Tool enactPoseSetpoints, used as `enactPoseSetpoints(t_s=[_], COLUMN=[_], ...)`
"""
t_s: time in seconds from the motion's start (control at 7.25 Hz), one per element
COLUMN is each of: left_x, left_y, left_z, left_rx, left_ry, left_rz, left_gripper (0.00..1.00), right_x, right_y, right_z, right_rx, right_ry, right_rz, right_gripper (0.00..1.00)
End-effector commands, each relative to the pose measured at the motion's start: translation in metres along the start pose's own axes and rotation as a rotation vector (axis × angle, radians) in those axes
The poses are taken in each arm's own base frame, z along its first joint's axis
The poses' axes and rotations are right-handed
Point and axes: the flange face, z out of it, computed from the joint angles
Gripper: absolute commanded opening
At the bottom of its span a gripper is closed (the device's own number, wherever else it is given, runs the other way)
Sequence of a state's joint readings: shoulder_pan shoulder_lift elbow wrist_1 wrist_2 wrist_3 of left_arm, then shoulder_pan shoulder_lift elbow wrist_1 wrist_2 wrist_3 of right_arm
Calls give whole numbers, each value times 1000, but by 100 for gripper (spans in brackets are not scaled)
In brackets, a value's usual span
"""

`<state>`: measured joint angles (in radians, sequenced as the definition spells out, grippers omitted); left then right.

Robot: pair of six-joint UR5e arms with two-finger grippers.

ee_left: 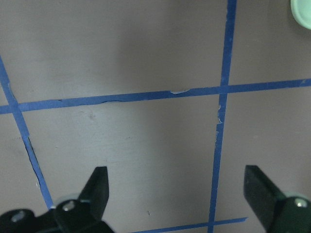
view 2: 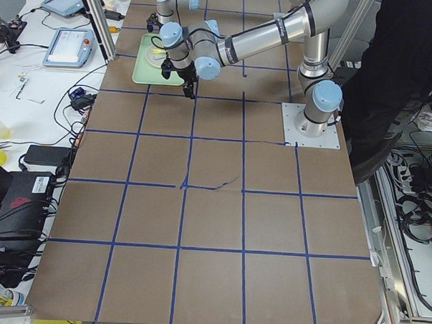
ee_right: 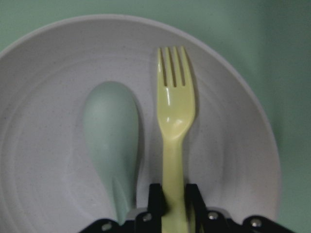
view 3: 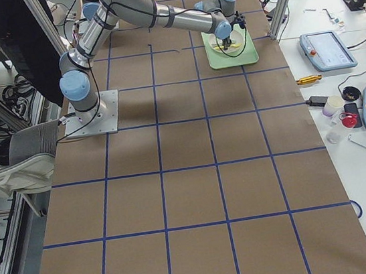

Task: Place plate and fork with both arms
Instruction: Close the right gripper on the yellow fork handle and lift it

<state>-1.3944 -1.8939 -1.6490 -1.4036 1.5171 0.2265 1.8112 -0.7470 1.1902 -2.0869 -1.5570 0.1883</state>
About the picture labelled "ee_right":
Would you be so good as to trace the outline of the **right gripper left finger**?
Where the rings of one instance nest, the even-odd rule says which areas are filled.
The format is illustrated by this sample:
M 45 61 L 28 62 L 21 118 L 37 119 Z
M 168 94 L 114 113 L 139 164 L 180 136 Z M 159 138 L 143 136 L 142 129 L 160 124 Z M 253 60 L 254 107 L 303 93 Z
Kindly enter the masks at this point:
M 149 185 L 147 208 L 134 209 L 130 217 L 123 223 L 108 218 L 94 221 L 82 229 L 84 233 L 160 233 L 161 218 L 165 212 L 165 201 L 162 187 L 158 183 Z

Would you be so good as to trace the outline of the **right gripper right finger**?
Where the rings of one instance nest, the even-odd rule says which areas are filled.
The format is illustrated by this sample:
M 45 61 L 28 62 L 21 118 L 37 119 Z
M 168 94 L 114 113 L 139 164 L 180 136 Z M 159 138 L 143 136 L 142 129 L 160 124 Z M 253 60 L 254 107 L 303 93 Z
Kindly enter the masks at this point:
M 288 228 L 263 216 L 253 215 L 241 224 L 224 210 L 207 208 L 196 184 L 186 185 L 191 233 L 291 233 Z

